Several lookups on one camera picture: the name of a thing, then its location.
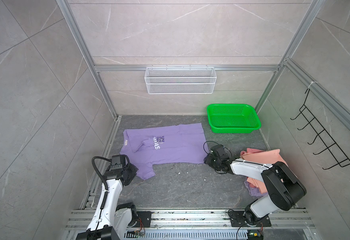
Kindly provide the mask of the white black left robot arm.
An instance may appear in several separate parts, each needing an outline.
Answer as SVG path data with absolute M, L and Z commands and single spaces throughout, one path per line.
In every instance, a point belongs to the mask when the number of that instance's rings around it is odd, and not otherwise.
M 138 221 L 134 203 L 118 205 L 122 188 L 127 186 L 136 175 L 136 169 L 108 168 L 101 175 L 102 192 L 94 216 L 77 240 L 121 240 L 128 227 Z

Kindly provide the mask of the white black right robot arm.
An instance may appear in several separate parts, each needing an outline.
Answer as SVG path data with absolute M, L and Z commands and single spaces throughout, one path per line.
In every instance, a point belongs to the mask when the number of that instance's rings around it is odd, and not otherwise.
M 266 195 L 246 206 L 244 211 L 228 210 L 229 217 L 241 226 L 256 226 L 275 211 L 289 211 L 307 193 L 292 170 L 280 161 L 261 164 L 230 158 L 219 145 L 207 154 L 204 163 L 219 174 L 242 175 L 265 184 Z

